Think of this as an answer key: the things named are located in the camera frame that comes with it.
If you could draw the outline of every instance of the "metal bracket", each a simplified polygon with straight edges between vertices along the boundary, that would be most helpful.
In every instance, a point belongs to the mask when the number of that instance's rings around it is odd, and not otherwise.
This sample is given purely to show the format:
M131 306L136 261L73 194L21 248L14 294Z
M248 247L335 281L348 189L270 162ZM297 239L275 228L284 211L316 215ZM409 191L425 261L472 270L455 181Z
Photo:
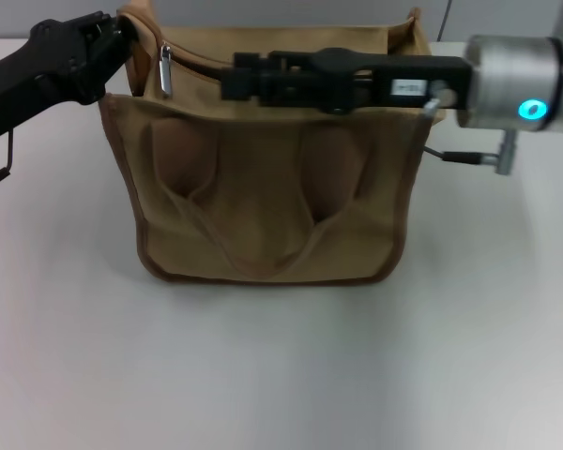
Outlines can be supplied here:
M428 119L434 119L441 106L442 100L439 97L434 97L425 105L422 114ZM497 155L493 153L438 152L430 147L424 147L423 149L426 153L446 162L457 162L474 166L492 166L496 168L496 173L499 175L510 175L515 160L517 137L517 130L506 129Z
M14 146L14 130L8 132L8 162L7 166L0 169L0 182L10 175L12 169L12 148Z

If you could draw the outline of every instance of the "brown bag trim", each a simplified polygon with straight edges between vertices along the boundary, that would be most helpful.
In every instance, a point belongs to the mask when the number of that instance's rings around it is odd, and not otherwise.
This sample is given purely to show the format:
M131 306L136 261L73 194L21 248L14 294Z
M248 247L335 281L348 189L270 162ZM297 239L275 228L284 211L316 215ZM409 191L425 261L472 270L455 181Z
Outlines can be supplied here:
M138 192L133 184L131 170L129 168L123 139L119 132L118 126L113 119L113 112L116 108L114 98L111 94L107 94L99 102L100 115L102 117L102 125L107 140L113 149L114 159L123 175L125 185L128 189L129 199L133 215L136 220L136 241L137 250L140 261L151 275L167 282L185 282L185 283L203 283L203 284L228 284L228 285L244 285L244 286L356 286L361 284L371 284L382 281L387 278L396 268L401 257L403 256L404 245L406 242L406 221L408 209L411 199L411 192L415 185L415 179L418 167L423 154L423 145L427 141L432 120L425 119L422 116L418 119L414 136L411 142L411 148L404 164L403 176L399 184L399 190L394 203L394 235L392 250L390 251L386 262L382 265L379 272L373 277L351 278L328 281L311 281L311 282L287 282L287 283L268 283L263 281L235 281L231 279L190 277L185 275L170 274L160 267L150 256L147 249L147 221L140 205Z

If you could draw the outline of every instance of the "white wall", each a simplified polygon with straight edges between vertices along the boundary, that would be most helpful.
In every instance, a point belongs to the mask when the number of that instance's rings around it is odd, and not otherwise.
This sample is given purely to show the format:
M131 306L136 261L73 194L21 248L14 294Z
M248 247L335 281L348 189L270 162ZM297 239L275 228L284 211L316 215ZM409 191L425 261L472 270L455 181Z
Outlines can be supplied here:
M43 19L66 20L127 0L0 0L0 37L25 37ZM449 0L154 0L163 24L279 25L397 23L411 6L423 9L430 40ZM442 40L473 34L546 36L561 0L453 0Z
M476 34L549 36L561 0L454 0L442 40Z
M435 40L448 0L412 0ZM0 0L0 37L25 37L36 23L97 10L114 13L127 0ZM396 0L154 0L163 24L279 25L402 22L413 4Z

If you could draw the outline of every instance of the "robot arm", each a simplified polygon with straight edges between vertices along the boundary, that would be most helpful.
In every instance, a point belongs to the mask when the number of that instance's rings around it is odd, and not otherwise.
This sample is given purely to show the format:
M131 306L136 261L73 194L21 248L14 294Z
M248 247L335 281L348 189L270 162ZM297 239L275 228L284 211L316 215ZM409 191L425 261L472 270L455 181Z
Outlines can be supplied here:
M101 12L36 25L29 41L0 61L0 136L10 132L9 165L13 128L57 103L103 97L136 39L131 23ZM509 174L518 131L563 132L563 7L552 37L473 37L464 58L346 49L265 58L236 53L231 68L208 75L221 82L223 100L258 98L267 107L337 115L374 106L423 108L429 115L453 109L461 127L503 129L505 137L498 155L443 159ZM0 181L8 173L9 167L0 171Z

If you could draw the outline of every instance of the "blue indicator light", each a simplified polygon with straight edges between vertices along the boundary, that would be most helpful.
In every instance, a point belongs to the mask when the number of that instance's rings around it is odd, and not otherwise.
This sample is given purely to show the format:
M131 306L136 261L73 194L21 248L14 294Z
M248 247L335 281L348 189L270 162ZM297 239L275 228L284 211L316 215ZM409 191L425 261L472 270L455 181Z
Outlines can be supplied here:
M548 106L542 100L526 100L519 107L519 115L525 120L540 120L548 113Z

